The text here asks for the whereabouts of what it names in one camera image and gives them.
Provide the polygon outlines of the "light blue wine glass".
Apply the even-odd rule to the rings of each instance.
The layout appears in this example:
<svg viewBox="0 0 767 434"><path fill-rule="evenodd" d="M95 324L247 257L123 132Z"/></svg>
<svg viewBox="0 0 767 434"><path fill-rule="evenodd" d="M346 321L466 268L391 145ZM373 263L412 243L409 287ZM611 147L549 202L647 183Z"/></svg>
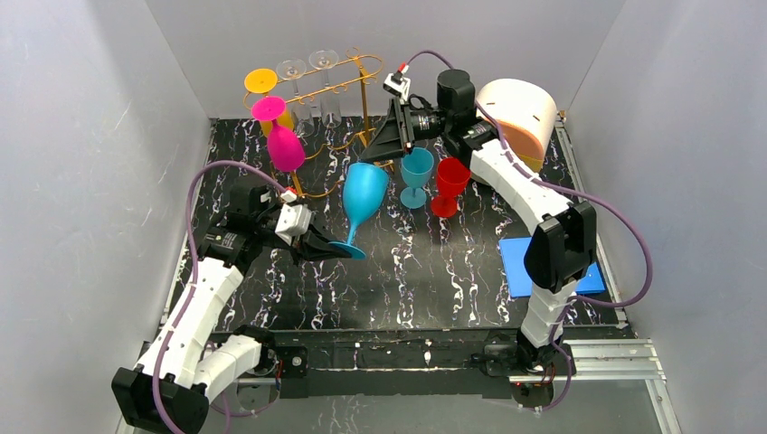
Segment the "light blue wine glass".
<svg viewBox="0 0 767 434"><path fill-rule="evenodd" d="M405 182L400 194L402 205L418 209L426 203L424 186L430 181L433 168L434 156L423 147L415 147L401 160L402 180Z"/></svg>

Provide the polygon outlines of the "red wine glass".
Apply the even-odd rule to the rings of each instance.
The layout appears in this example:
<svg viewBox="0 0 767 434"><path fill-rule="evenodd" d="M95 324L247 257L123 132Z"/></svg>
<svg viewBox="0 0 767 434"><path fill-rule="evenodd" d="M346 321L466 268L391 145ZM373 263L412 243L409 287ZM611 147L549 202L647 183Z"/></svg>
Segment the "red wine glass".
<svg viewBox="0 0 767 434"><path fill-rule="evenodd" d="M466 189L471 172L456 157L442 159L437 166L437 195L431 200L431 210L440 218L449 218L458 210L456 198Z"/></svg>

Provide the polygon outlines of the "teal blue wine glass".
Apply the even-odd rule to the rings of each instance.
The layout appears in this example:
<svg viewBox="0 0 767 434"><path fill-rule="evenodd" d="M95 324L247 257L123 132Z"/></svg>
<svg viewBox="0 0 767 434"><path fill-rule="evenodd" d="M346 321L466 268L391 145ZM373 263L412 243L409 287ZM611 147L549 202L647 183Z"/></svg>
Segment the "teal blue wine glass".
<svg viewBox="0 0 767 434"><path fill-rule="evenodd" d="M389 175L373 164L358 162L348 167L342 204L349 222L346 242L331 241L330 244L351 255L352 259L365 259L366 254L354 245L357 229L381 207L386 196Z"/></svg>

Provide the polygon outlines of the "magenta wine glass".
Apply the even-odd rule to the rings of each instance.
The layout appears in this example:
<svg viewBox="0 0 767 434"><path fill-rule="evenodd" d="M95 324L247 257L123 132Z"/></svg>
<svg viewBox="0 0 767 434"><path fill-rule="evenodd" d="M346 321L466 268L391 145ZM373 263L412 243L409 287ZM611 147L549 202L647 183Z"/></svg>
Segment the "magenta wine glass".
<svg viewBox="0 0 767 434"><path fill-rule="evenodd" d="M293 131L293 122L284 99L267 96L251 108L252 116L261 124L269 125L267 150L271 162L281 172L294 172L305 162L304 148Z"/></svg>

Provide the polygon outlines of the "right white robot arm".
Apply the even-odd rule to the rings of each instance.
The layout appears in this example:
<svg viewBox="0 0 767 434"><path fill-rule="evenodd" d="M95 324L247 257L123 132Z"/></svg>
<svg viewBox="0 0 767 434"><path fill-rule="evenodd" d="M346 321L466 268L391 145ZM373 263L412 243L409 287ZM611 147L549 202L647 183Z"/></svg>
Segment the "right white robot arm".
<svg viewBox="0 0 767 434"><path fill-rule="evenodd" d="M556 105L543 88L519 79L492 80L477 90L469 74L437 77L437 104L419 107L407 67L389 74L392 94L384 123L362 153L366 163L411 155L416 143L439 138L451 160L446 176L474 177L490 186L531 235L524 266L532 294L517 332L516 358L528 365L551 359L561 341L562 315L576 284L596 260L597 215L548 187L538 173L554 130Z"/></svg>

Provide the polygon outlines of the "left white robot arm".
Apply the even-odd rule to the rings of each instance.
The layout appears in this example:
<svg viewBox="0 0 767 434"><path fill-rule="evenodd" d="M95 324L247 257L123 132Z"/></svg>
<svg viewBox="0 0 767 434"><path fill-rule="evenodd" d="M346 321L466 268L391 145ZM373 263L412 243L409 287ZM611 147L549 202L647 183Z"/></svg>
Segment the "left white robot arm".
<svg viewBox="0 0 767 434"><path fill-rule="evenodd" d="M112 380L124 420L137 429L197 433L212 401L241 375L279 367L275 335L262 327L242 325L205 351L226 301L263 249L285 250L296 263L351 256L291 191L277 195L261 183L233 187L229 205L198 241L197 279L136 365Z"/></svg>

